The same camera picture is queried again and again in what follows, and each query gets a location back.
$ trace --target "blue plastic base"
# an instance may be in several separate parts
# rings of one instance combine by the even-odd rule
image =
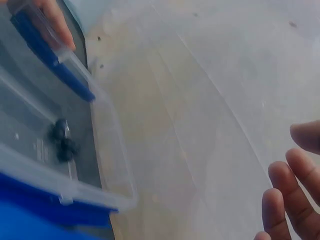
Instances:
[[[98,240],[70,232],[35,217],[15,205],[0,201],[0,239],[2,240]]]
[[[54,224],[110,227],[109,214],[116,209],[74,201],[61,205],[59,196],[29,186],[0,173],[0,201],[18,205]]]

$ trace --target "gray surface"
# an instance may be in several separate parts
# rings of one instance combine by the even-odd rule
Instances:
[[[86,66],[84,37],[65,5],[62,1],[58,2],[74,37],[75,54]],[[9,19],[7,8],[2,6],[0,65],[54,116],[68,120],[72,139],[81,145],[81,154],[75,158],[78,179],[100,188],[90,105],[61,83],[34,56]],[[0,84],[0,103],[0,141],[33,160],[69,174],[67,164],[58,164],[56,146],[48,140],[47,133],[52,122],[9,91],[3,83]],[[114,239],[109,229],[89,227],[80,230],[101,238]]]

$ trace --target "blue handle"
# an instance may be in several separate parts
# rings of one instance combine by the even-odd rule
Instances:
[[[95,95],[83,85],[63,63],[42,38],[40,32],[31,23],[28,15],[19,11],[11,17],[11,22],[26,41],[33,53],[70,89],[87,102],[96,99]]]

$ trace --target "fingertip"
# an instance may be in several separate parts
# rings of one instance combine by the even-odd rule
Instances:
[[[306,152],[300,148],[292,148],[285,154],[285,159],[293,171],[298,170],[304,162],[308,162]]]
[[[281,180],[284,175],[287,175],[289,173],[289,166],[283,161],[276,161],[270,164],[268,168],[268,174],[273,186],[275,182],[278,182],[278,180]]]
[[[72,43],[69,44],[69,48],[70,48],[72,51],[75,51],[75,50],[76,50],[75,42],[72,41]]]
[[[254,240],[271,240],[271,237],[265,231],[260,231],[255,235]]]
[[[269,216],[270,213],[279,213],[279,209],[284,204],[282,193],[276,189],[271,188],[266,190],[262,196],[262,214]]]

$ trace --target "transparent plastic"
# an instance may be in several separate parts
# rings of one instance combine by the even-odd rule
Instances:
[[[95,128],[97,121],[105,122],[105,128],[94,129],[94,141],[97,146],[103,143],[104,149],[103,152],[97,150],[96,155],[98,162],[103,162],[104,168],[108,166],[108,169],[102,171],[99,167],[102,185],[102,189],[100,189],[82,183],[74,177],[70,178],[44,164],[39,164],[1,142],[1,172],[33,187],[59,195],[62,204],[72,204],[73,200],[77,200],[117,209],[120,212],[133,208],[137,204],[138,195],[128,162],[122,129],[112,100],[105,91],[101,90],[76,55],[60,41],[48,20],[32,1],[13,0],[9,1],[8,7],[12,14],[25,11],[58,56],[59,63],[65,64],[81,82],[85,80],[90,90],[95,94],[96,100],[91,103],[93,127]],[[14,82],[13,77],[2,66],[0,66],[0,80],[6,83]],[[32,96],[26,91],[15,91],[15,86],[10,90],[14,94],[20,93],[17,95],[25,103],[26,108],[32,108],[51,123],[57,119],[41,105],[30,100]],[[121,189],[122,191],[115,193],[112,192],[112,189]]]

